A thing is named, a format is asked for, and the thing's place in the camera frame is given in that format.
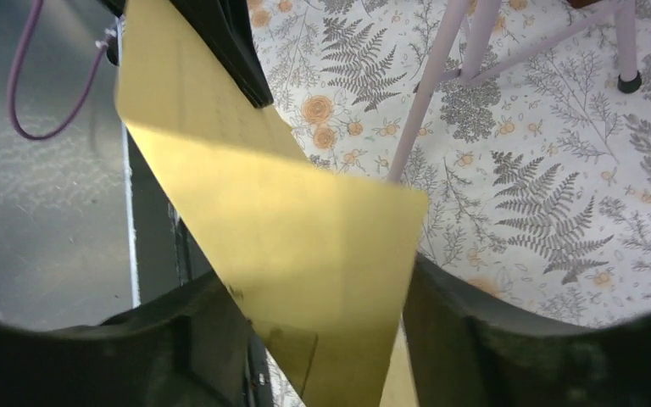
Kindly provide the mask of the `pink music stand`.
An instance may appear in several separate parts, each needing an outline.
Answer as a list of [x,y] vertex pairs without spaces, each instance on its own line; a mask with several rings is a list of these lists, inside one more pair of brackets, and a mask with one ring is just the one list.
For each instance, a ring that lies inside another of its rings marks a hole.
[[[585,19],[547,36],[536,45],[530,46],[526,50],[510,56],[492,68],[483,71],[481,69],[482,62],[491,38],[492,29],[498,18],[500,6],[501,2],[499,1],[485,0],[477,2],[472,22],[468,23],[466,21],[466,12],[469,3],[461,0],[448,2],[422,77],[414,90],[414,100],[392,158],[390,170],[386,177],[387,181],[400,182],[432,96],[441,83],[457,79],[465,85],[480,84],[538,53],[555,47],[563,40],[584,31],[587,27],[610,15],[615,19],[618,48],[619,77],[617,88],[625,94],[631,94],[642,85],[642,77],[637,67],[635,0],[598,1],[595,3],[595,12]],[[444,68],[459,30],[463,30],[466,35],[465,54],[462,64],[457,70],[446,71]]]

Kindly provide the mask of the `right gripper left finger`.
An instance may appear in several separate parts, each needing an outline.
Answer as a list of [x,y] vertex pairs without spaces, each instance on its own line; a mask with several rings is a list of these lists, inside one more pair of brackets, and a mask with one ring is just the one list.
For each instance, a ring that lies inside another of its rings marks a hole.
[[0,406],[266,406],[264,348],[215,273],[97,326],[0,323]]

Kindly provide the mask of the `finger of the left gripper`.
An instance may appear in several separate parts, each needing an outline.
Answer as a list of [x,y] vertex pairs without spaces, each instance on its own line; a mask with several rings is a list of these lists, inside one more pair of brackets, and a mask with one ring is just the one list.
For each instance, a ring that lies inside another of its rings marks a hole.
[[274,102],[253,43],[247,0],[172,0],[256,109]]

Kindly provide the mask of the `yellow sheet music page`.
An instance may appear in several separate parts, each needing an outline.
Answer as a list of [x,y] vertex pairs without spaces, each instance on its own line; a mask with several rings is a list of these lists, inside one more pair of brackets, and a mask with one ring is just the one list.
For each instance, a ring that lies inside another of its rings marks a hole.
[[398,328],[423,192],[311,164],[168,1],[126,6],[117,109],[306,405],[416,405]]

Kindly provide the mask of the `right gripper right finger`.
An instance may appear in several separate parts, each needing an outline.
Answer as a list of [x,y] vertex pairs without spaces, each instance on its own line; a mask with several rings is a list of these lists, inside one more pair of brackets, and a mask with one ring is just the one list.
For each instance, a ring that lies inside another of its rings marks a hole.
[[571,325],[418,256],[403,318],[422,406],[651,406],[651,313]]

